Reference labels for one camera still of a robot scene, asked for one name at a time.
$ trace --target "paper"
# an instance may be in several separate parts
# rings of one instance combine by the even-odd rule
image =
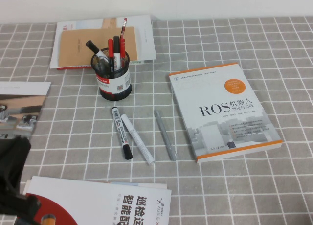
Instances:
[[[47,215],[57,225],[169,223],[171,190],[37,176],[26,186],[42,204],[39,223]]]
[[[122,28],[82,29],[64,31],[61,35],[59,66],[90,65],[93,52],[86,47],[86,42],[92,42],[99,48],[108,47],[108,39],[120,35]],[[125,46],[130,60],[137,60],[137,49],[133,27],[125,31]]]

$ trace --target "pen holder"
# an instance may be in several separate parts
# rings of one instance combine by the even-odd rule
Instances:
[[[104,48],[101,51],[108,56],[108,48]],[[96,73],[99,91],[103,98],[110,101],[118,101],[125,99],[132,92],[129,55],[127,52],[125,66],[113,73],[106,72],[108,68],[96,55],[93,55],[90,64]]]

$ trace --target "black marker cap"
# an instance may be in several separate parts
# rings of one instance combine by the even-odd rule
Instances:
[[[132,152],[131,152],[131,148],[129,147],[128,144],[125,144],[123,146],[123,150],[124,150],[124,154],[125,154],[125,159],[126,160],[130,160],[133,158]]]
[[[88,42],[86,42],[86,46],[93,51],[93,53],[98,53],[99,52],[99,48],[96,47],[96,45],[91,41],[89,40]]]
[[[121,53],[121,44],[119,43],[119,37],[114,36],[113,41],[114,41],[114,46],[113,46],[114,53]]]

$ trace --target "black marker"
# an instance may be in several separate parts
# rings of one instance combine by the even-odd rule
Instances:
[[[104,60],[107,63],[109,62],[108,57],[102,51],[100,51],[99,48],[91,40],[86,42],[86,46],[90,50],[92,50],[92,52],[95,53],[95,55],[99,57],[100,60]]]
[[[114,71],[118,71],[121,69],[121,45],[119,43],[119,37],[114,36]]]
[[[124,155],[126,160],[130,160],[133,158],[131,148],[129,147],[128,140],[126,138],[126,133],[125,133],[125,128],[121,119],[121,116],[119,115],[119,111],[117,107],[112,108],[112,113],[113,113],[113,118],[115,120],[115,124],[118,130],[118,133],[121,138],[123,150],[124,150]]]

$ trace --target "book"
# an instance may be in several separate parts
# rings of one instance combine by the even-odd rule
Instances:
[[[198,163],[281,146],[237,63],[172,73],[170,81]]]
[[[128,16],[127,17],[127,32],[128,27],[134,27],[137,60],[131,61],[130,64],[143,64],[145,60],[154,60],[157,58],[155,43],[153,39],[153,31],[151,19],[149,15]],[[57,23],[53,52],[50,62],[50,68],[57,69],[75,69],[75,68],[90,68],[90,64],[82,64],[79,66],[59,66],[59,54],[61,35],[63,31],[78,30],[78,29],[116,29],[123,26],[124,17],[79,20],[79,21],[63,21]]]
[[[0,82],[0,139],[30,137],[50,82]]]
[[[49,225],[168,225],[171,190],[33,176],[25,187]]]

